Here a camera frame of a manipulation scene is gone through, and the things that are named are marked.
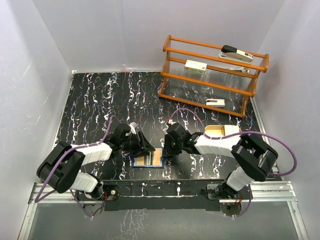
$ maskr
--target stapler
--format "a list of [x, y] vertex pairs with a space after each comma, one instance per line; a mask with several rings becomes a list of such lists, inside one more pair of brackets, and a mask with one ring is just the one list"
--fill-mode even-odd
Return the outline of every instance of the stapler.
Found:
[[254, 59], [254, 56], [233, 46], [224, 45], [219, 53], [219, 58], [251, 63]]
[[226, 104], [224, 99], [206, 99], [205, 105], [223, 108]]

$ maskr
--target black marble tabletop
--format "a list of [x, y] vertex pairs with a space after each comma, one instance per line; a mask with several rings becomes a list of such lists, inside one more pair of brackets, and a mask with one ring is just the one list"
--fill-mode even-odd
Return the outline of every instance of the black marble tabletop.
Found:
[[[151, 145], [161, 148], [167, 129], [166, 121], [178, 108], [194, 111], [205, 126], [238, 125], [241, 131], [259, 131], [250, 101], [246, 106], [245, 117], [235, 117], [159, 99], [162, 81], [159, 72], [75, 74], [56, 140], [76, 145], [98, 142], [105, 134], [110, 117], [115, 115], [125, 124], [137, 123]], [[188, 111], [178, 112], [173, 120], [191, 133], [203, 130], [199, 121]], [[116, 126], [115, 120], [111, 131]], [[88, 164], [83, 171], [101, 180], [225, 179], [237, 165], [234, 158], [184, 152], [164, 168], [136, 168], [133, 167], [133, 159], [119, 155], [108, 161]]]

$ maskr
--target gray wall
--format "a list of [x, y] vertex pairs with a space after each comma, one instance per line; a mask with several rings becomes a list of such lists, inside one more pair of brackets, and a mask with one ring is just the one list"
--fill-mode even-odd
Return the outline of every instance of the gray wall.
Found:
[[170, 34], [259, 49], [283, 0], [33, 0], [71, 70], [160, 70]]
[[[310, 239], [319, 239], [320, 1], [286, 0], [259, 52], [270, 54], [258, 80], [256, 102], [266, 131], [284, 140], [298, 158], [287, 176], [299, 200]], [[281, 172], [293, 161], [277, 146]]]
[[0, 232], [17, 239], [71, 71], [32, 0], [0, 1]]

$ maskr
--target small box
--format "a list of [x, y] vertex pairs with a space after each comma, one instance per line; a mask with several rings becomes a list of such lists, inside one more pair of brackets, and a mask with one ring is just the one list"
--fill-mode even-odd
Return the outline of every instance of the small box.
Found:
[[240, 132], [238, 125], [208, 125], [204, 129], [204, 133], [210, 137], [223, 137]]
[[184, 69], [188, 72], [205, 74], [207, 70], [207, 64], [199, 61], [187, 60]]
[[136, 168], [164, 168], [164, 162], [161, 159], [162, 148], [156, 148], [149, 152], [149, 155], [134, 158], [133, 167]]

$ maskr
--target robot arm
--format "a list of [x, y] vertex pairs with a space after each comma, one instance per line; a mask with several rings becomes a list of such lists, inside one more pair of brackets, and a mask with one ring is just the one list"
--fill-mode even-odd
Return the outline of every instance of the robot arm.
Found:
[[179, 123], [170, 125], [164, 136], [162, 157], [170, 158], [186, 151], [188, 154], [216, 154], [233, 157], [239, 166], [231, 172], [213, 194], [234, 198], [238, 192], [254, 181], [267, 179], [278, 153], [260, 137], [245, 134], [213, 140], [202, 132], [190, 134]]
[[[136, 131], [136, 127], [135, 123], [130, 125], [121, 123], [103, 142], [71, 151], [54, 171], [48, 184], [58, 193], [72, 189], [95, 194], [101, 186], [99, 179], [88, 173], [79, 172], [81, 166], [107, 161], [119, 154], [120, 150], [138, 157], [155, 151], [144, 134]], [[72, 147], [74, 146], [66, 142], [59, 142], [38, 168], [37, 176], [45, 181], [59, 158]]]

